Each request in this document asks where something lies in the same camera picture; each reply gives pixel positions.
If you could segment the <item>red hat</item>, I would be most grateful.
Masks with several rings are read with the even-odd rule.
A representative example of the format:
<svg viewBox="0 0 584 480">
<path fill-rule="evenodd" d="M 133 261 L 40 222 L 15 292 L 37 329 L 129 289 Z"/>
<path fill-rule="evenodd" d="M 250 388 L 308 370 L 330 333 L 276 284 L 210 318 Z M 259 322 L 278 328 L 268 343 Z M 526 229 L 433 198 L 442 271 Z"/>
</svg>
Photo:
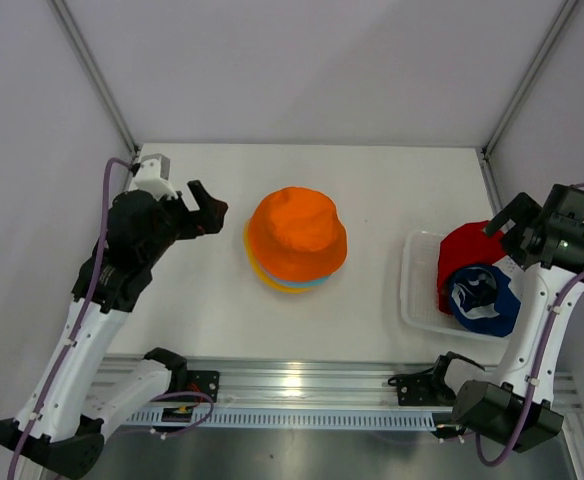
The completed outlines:
<svg viewBox="0 0 584 480">
<path fill-rule="evenodd" d="M 498 230 L 491 237 L 485 233 L 489 221 L 461 225 L 443 238 L 439 246 L 436 288 L 437 306 L 444 314 L 451 314 L 448 300 L 448 281 L 458 270 L 476 265 L 493 265 L 505 255 L 501 245 L 504 233 Z"/>
</svg>

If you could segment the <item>orange bucket hat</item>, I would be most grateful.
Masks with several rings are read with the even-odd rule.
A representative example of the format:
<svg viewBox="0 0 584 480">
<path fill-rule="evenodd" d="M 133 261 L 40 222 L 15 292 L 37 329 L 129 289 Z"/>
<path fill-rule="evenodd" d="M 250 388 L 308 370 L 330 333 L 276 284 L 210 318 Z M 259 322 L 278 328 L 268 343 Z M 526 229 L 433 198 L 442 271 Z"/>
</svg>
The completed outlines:
<svg viewBox="0 0 584 480">
<path fill-rule="evenodd" d="M 306 187 L 285 187 L 266 196 L 248 221 L 247 236 L 258 264 L 282 280 L 332 275 L 348 253 L 336 204 Z"/>
</svg>

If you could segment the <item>blue cap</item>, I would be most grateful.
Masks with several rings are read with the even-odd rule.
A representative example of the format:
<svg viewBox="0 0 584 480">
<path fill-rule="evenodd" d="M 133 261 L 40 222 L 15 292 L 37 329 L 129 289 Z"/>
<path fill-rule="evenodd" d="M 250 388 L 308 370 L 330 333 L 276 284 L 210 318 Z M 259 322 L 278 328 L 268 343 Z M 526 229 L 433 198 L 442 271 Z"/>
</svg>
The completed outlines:
<svg viewBox="0 0 584 480">
<path fill-rule="evenodd" d="M 504 338 L 510 335 L 521 308 L 517 282 L 494 265 L 471 265 L 448 281 L 446 302 L 466 330 Z"/>
</svg>

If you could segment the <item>teal bucket hat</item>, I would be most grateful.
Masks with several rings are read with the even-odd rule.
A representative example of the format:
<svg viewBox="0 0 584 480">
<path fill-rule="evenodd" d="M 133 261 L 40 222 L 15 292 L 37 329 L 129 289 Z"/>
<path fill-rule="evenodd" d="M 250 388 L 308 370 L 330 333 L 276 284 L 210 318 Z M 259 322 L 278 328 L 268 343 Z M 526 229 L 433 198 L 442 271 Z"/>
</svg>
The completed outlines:
<svg viewBox="0 0 584 480">
<path fill-rule="evenodd" d="M 282 280 L 276 277 L 272 277 L 271 280 L 273 282 L 275 282 L 278 285 L 281 285 L 283 287 L 286 288 L 291 288 L 291 289 L 311 289 L 311 288 L 315 288 L 319 285 L 324 284 L 327 280 L 329 280 L 331 278 L 330 275 L 328 276 L 324 276 L 321 278 L 316 278 L 310 281 L 306 281 L 306 282 L 296 282 L 296 281 L 288 281 L 288 280 Z"/>
</svg>

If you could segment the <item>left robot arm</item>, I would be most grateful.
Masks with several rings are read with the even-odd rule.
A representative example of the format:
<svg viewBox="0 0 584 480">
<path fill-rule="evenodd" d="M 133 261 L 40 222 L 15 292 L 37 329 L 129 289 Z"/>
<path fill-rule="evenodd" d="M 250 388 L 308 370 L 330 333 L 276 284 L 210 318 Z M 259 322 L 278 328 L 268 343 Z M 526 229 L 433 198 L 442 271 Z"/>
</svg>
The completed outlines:
<svg viewBox="0 0 584 480">
<path fill-rule="evenodd" d="M 180 192 L 149 186 L 106 201 L 92 256 L 72 289 L 67 323 L 29 402 L 0 420 L 0 445 L 65 479 L 81 479 L 106 441 L 130 416 L 154 401 L 214 404 L 196 387 L 186 358 L 156 347 L 107 394 L 89 390 L 107 350 L 152 281 L 152 269 L 177 241 L 219 233 L 228 206 L 198 180 L 188 184 L 198 205 L 191 211 Z"/>
</svg>

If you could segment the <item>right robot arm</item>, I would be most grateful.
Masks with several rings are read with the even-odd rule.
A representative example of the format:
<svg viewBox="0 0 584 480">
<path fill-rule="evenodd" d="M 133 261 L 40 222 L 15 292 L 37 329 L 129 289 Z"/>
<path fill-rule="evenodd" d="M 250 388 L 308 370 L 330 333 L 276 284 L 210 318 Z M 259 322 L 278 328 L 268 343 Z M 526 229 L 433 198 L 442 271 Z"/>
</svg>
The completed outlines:
<svg viewBox="0 0 584 480">
<path fill-rule="evenodd" d="M 449 352 L 428 379 L 436 402 L 453 402 L 452 420 L 503 450 L 502 463 L 556 436 L 553 383 L 567 324 L 584 292 L 584 190 L 556 184 L 544 204 L 518 194 L 483 228 L 523 271 L 521 305 L 506 351 L 491 372 Z"/>
</svg>

